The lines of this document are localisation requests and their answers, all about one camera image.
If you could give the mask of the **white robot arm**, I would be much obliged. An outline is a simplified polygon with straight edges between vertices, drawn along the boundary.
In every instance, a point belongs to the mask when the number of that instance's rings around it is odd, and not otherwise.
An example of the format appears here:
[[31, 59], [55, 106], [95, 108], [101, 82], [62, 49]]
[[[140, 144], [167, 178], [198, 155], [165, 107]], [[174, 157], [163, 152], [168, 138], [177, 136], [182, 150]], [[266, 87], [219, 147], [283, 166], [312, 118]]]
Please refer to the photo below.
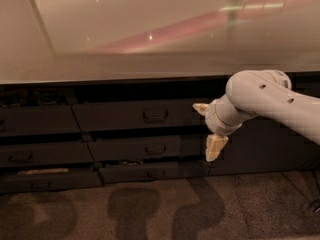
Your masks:
[[206, 160], [216, 160], [228, 136], [257, 116], [280, 122], [320, 144], [320, 99], [294, 92], [287, 74], [279, 70], [246, 70], [232, 75], [225, 94], [193, 108], [205, 118], [211, 133]]

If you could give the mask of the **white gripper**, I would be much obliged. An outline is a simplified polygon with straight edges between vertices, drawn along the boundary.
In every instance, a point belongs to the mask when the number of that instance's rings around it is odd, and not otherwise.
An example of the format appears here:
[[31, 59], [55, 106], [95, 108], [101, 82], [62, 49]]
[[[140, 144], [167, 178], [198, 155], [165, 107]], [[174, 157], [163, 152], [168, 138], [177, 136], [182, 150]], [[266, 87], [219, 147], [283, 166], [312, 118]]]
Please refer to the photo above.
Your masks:
[[231, 135], [242, 126], [242, 118], [239, 111], [230, 103], [216, 99], [209, 105], [206, 103], [194, 103], [193, 109], [200, 115], [205, 115], [207, 127], [214, 134], [207, 136], [206, 160], [216, 160], [228, 142]]

